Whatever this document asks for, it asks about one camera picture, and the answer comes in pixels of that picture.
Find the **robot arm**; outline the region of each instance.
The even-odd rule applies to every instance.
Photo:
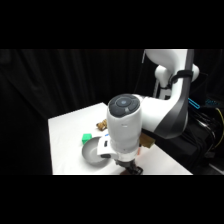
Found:
[[[199,69],[197,66],[193,65],[193,78],[192,78],[192,82],[194,82],[198,76],[199,76]],[[170,85],[170,79],[172,77],[171,72],[164,68],[163,66],[158,66],[156,71],[155,71],[155,77],[156,77],[156,85],[160,85],[160,95],[159,95],[159,99],[162,100],[166,100],[167,98],[170,98],[171,96],[171,85]],[[154,98],[156,98],[156,94],[157,94],[157,90],[158,90],[158,86],[156,86],[155,89],[155,96]]]
[[[173,75],[169,100],[149,97],[143,100],[142,127],[162,138],[175,138],[181,135],[186,127],[190,85],[192,79],[196,79],[199,74],[198,68],[193,65],[194,50],[147,49],[146,54],[151,61],[165,68],[162,73],[164,77]],[[158,77],[163,85],[166,83],[164,77]]]
[[[99,156],[108,158],[109,155],[118,165],[131,167],[132,171],[136,171],[134,161],[142,128],[164,139],[182,134],[188,119],[193,71],[196,71],[195,78],[199,73],[193,66],[193,49],[147,49],[146,54],[151,61],[163,67],[164,77],[169,76],[165,84],[171,78],[170,99],[146,97],[140,102],[131,94],[113,98],[107,110],[109,136],[102,137],[98,144]]]

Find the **black background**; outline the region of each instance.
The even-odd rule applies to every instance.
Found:
[[[1,49],[0,174],[52,174],[48,123],[114,96],[152,96],[157,65],[144,49]],[[221,49],[195,49],[208,91],[224,94]]]

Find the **green object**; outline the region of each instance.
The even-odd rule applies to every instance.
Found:
[[[90,139],[92,139],[92,135],[91,134],[84,134],[83,137],[82,137],[83,145],[85,145],[86,142],[88,142]]]

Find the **black cable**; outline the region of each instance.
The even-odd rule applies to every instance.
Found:
[[[187,128],[185,129],[185,131],[181,135],[181,137],[183,139],[185,139],[187,142],[189,142],[190,144],[192,144],[193,146],[195,146],[197,149],[198,156],[195,159],[195,161],[193,161],[191,164],[191,166],[192,166],[191,168],[194,168],[198,164],[199,160],[202,158],[202,153],[204,151],[203,150],[204,149],[203,141],[193,134],[193,132],[189,126],[187,126]]]
[[[143,67],[144,67],[144,64],[145,64],[145,56],[146,56],[146,51],[144,50],[143,56],[142,56],[142,64],[141,64],[141,69],[140,69],[140,73],[139,73],[139,78],[138,78],[138,81],[137,81],[137,84],[136,84],[136,87],[135,87],[134,94],[136,94],[136,91],[138,89],[139,82],[140,82],[141,77],[142,77],[142,71],[143,71]]]
[[[212,131],[211,125],[214,125],[214,123],[216,123],[216,125],[218,124],[214,119],[210,118],[208,115],[204,114],[204,113],[200,113],[194,109],[191,109],[192,113],[189,113],[189,116],[195,121],[197,122],[197,124],[200,124],[201,127],[203,127],[206,132],[209,134],[209,136],[211,137],[212,140],[212,147],[215,145],[215,141],[216,138],[213,135],[214,132]]]

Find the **black mount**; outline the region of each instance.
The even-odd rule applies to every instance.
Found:
[[[135,160],[132,160],[131,162],[121,162],[117,160],[116,164],[125,167],[128,173],[132,176],[140,176],[143,174],[143,169],[136,166]]]

